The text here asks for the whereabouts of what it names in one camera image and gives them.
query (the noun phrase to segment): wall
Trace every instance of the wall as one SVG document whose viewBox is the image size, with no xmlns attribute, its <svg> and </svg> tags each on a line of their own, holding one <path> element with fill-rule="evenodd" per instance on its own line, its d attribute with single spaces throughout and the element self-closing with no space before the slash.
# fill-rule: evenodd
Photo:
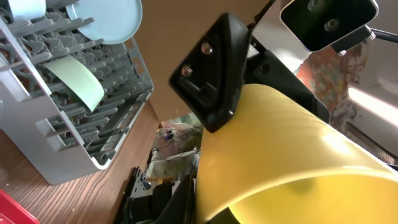
<svg viewBox="0 0 398 224">
<path fill-rule="evenodd" d="M 135 34 L 153 79 L 151 102 L 160 121 L 189 113 L 168 85 L 169 76 L 222 12 L 232 12 L 245 24 L 268 0 L 142 0 L 144 15 Z"/>
<path fill-rule="evenodd" d="M 398 1 L 378 0 L 379 15 L 370 27 L 398 34 Z M 360 74 L 359 88 L 398 107 L 398 44 L 374 40 Z M 398 129 L 374 114 L 360 110 L 353 124 L 391 153 L 398 155 Z"/>
</svg>

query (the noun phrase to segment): brown wall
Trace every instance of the brown wall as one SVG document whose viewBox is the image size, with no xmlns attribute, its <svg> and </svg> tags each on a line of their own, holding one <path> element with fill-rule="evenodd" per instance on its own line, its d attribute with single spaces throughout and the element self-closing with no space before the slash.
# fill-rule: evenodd
<svg viewBox="0 0 398 224">
<path fill-rule="evenodd" d="M 222 12 L 245 24 L 268 0 L 142 0 L 144 15 L 134 38 L 155 85 L 151 102 L 160 121 L 189 112 L 168 86 L 169 76 Z"/>
</svg>

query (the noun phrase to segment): red object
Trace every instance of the red object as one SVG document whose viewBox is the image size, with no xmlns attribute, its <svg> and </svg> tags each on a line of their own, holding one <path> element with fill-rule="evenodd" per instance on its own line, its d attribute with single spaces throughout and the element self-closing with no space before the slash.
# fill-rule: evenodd
<svg viewBox="0 0 398 224">
<path fill-rule="evenodd" d="M 24 207 L 0 190 L 0 224 L 39 224 Z"/>
</svg>

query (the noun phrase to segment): fluorescent light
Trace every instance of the fluorescent light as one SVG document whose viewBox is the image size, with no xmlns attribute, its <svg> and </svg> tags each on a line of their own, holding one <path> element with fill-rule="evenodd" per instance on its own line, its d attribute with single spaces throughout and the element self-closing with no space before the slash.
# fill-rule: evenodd
<svg viewBox="0 0 398 224">
<path fill-rule="evenodd" d="M 398 109 L 355 87 L 348 87 L 348 98 L 398 128 Z"/>
</svg>

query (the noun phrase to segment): plate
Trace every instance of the plate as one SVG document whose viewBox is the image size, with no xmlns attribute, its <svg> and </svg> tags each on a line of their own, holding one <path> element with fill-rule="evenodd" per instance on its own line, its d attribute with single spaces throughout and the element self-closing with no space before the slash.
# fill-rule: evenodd
<svg viewBox="0 0 398 224">
<path fill-rule="evenodd" d="M 103 38 L 104 44 L 120 44 L 130 39 L 142 20 L 140 0 L 79 0 L 67 6 L 71 20 L 94 18 L 78 30 L 91 40 Z"/>
<path fill-rule="evenodd" d="M 45 63 L 43 66 L 64 82 L 91 112 L 104 97 L 105 92 L 100 82 L 72 56 Z"/>
</svg>

